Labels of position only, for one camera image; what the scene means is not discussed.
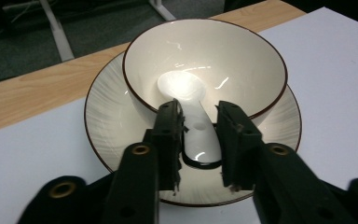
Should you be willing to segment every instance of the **metal leg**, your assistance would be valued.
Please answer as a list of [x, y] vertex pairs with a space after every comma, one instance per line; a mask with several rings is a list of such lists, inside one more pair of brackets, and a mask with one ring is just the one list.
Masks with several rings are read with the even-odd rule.
[[69, 46], [68, 39], [66, 38], [65, 32], [62, 29], [61, 23], [55, 18], [53, 12], [51, 11], [50, 5], [48, 4], [48, 1], [39, 1], [40, 5], [42, 5], [42, 8], [45, 10], [46, 15], [48, 16], [48, 20], [50, 21], [51, 32], [53, 33], [58, 52], [60, 53], [61, 61], [65, 62], [74, 59], [74, 54], [72, 53], [71, 47]]
[[149, 0], [150, 5], [164, 18], [166, 21], [174, 21], [176, 18], [171, 12], [161, 4], [161, 0]]

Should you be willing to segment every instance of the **white spoon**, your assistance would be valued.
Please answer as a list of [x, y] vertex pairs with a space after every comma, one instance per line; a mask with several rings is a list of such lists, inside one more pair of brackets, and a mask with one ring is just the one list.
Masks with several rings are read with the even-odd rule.
[[205, 84], [184, 71], [171, 71], [158, 78], [158, 89], [167, 99], [175, 98], [185, 116], [184, 162], [201, 169], [212, 169], [222, 160], [219, 140], [211, 120], [200, 100], [205, 95]]

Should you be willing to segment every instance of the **white tabletop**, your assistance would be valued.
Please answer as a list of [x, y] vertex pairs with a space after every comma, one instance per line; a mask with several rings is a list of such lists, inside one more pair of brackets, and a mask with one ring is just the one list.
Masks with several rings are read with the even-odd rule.
[[[358, 177], [358, 22], [322, 8], [262, 33], [283, 56], [301, 110], [299, 155], [321, 179]], [[0, 130], [0, 223], [16, 223], [49, 180], [108, 174], [86, 136], [85, 99]], [[252, 200], [211, 208], [160, 204], [160, 223], [259, 223]]]

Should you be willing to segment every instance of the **wooden table edge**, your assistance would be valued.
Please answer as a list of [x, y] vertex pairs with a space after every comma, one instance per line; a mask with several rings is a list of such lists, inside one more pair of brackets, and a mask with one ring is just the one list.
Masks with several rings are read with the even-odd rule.
[[[260, 32], [306, 13], [267, 0], [212, 17]], [[93, 79], [128, 43], [0, 82], [0, 129], [87, 95]]]

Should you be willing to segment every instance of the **saucer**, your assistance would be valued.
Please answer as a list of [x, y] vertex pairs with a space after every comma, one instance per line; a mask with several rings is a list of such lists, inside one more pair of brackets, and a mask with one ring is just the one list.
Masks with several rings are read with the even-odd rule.
[[[124, 149], [143, 140], [145, 130], [153, 128], [137, 113], [122, 72], [124, 53], [108, 63], [94, 79], [85, 104], [85, 124], [89, 141], [103, 165], [114, 172]], [[281, 143], [295, 150], [301, 138], [301, 116], [289, 86], [282, 99], [258, 126], [265, 143]], [[223, 187], [221, 167], [199, 170], [183, 161], [179, 171], [179, 191], [160, 191], [165, 203], [182, 206], [216, 206], [248, 198], [251, 191], [232, 192]]]

